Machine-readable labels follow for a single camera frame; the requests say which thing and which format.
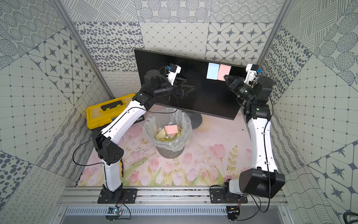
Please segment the light blue sticky note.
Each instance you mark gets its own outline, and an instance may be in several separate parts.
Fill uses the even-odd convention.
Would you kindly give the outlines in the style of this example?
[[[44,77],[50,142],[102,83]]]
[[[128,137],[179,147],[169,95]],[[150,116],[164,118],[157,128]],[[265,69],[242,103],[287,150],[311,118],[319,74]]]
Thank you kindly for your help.
[[[220,64],[209,63],[207,71],[207,79],[217,80]]]

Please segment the pink sticky note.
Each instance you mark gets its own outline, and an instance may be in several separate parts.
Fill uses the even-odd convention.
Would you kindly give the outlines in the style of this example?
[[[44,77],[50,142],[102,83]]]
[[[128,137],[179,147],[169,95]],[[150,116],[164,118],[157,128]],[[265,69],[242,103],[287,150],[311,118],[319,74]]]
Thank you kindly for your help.
[[[231,66],[221,64],[218,71],[217,80],[225,81],[224,76],[229,75],[231,70]]]
[[[179,132],[177,125],[168,125],[164,127],[167,135],[175,135]]]

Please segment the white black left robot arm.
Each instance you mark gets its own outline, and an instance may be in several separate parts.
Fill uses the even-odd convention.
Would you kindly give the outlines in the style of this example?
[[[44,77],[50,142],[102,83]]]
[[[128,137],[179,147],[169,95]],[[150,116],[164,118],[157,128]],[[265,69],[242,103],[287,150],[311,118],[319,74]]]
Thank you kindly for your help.
[[[144,76],[144,84],[132,98],[124,111],[107,127],[100,132],[92,133],[92,140],[99,159],[104,165],[105,184],[104,192],[110,198],[122,195],[122,181],[120,177],[120,160],[124,150],[117,144],[134,124],[157,103],[158,97],[173,94],[175,99],[183,99],[195,87],[186,84],[185,78],[177,78],[178,72],[168,72],[162,75],[159,70],[149,70]]]

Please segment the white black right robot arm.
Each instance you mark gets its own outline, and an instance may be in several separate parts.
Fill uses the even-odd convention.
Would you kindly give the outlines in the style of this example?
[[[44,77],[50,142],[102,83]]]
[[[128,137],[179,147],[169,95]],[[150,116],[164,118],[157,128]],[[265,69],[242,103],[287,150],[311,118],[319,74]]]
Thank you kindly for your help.
[[[270,77],[258,77],[250,86],[243,77],[225,75],[224,79],[229,89],[243,100],[243,113],[252,144],[251,168],[241,172],[236,179],[226,180],[224,191],[273,198],[285,184],[285,176],[278,172],[274,160],[270,138],[268,100],[275,82]]]

